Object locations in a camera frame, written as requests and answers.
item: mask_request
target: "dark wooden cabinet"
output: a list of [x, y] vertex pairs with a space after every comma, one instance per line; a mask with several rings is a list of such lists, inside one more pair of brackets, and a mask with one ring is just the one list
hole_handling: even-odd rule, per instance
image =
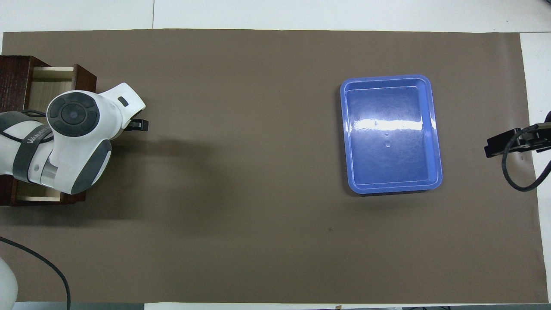
[[[79, 65], [51, 67], [32, 56], [0, 56], [0, 112], [46, 111], [57, 95], [72, 89], [96, 91], [96, 76]], [[61, 205], [84, 201], [86, 193], [68, 195], [0, 175], [0, 205]]]

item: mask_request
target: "brown tabletop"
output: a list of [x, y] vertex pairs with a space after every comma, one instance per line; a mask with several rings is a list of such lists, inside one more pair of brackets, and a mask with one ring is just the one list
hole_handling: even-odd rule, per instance
[[[124, 30], [6, 33], [3, 54], [127, 82], [150, 131], [114, 140], [87, 200], [0, 208], [1, 235], [52, 260], [81, 302], [547, 302], [536, 192], [486, 159], [528, 124], [518, 34]], [[360, 196], [346, 183], [339, 86], [423, 74], [444, 181]], [[529, 154], [515, 179], [534, 178]], [[0, 247], [20, 301], [55, 274]]]

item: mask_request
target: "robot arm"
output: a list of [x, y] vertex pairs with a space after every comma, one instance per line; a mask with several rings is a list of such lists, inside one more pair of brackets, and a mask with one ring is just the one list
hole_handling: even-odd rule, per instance
[[129, 127], [148, 129], [147, 121], [133, 120], [144, 108], [138, 94], [122, 83], [101, 94], [72, 90], [55, 97], [46, 112], [49, 126], [19, 112], [2, 113], [0, 148], [7, 152], [0, 154], [0, 173], [80, 193], [104, 171], [110, 140]]

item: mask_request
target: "blue tray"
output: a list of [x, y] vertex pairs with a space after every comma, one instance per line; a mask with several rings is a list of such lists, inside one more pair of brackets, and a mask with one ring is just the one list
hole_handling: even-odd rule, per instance
[[433, 93], [421, 75], [352, 78], [341, 86], [348, 184], [358, 194], [442, 183]]

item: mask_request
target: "robot button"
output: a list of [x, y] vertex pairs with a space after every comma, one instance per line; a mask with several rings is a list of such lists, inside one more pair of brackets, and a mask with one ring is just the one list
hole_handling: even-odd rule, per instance
[[96, 128], [96, 120], [98, 120], [98, 115], [96, 112], [94, 111], [89, 111], [88, 112], [88, 117], [86, 118], [86, 120], [82, 123], [82, 125], [80, 126], [80, 128], [88, 133], [90, 131], [92, 131], [92, 129]]
[[79, 130], [77, 127], [67, 125], [63, 121], [56, 121], [55, 123], [53, 123], [52, 127], [64, 136], [72, 137], [79, 134]]
[[86, 111], [79, 105], [69, 103], [61, 110], [61, 119], [71, 125], [77, 125], [86, 118]]
[[91, 108], [96, 104], [94, 98], [79, 92], [74, 92], [69, 94], [69, 101], [80, 103], [86, 108]]
[[50, 118], [56, 118], [60, 114], [61, 106], [65, 104], [64, 96], [57, 97], [56, 100], [52, 101], [50, 107], [48, 108], [48, 115]]

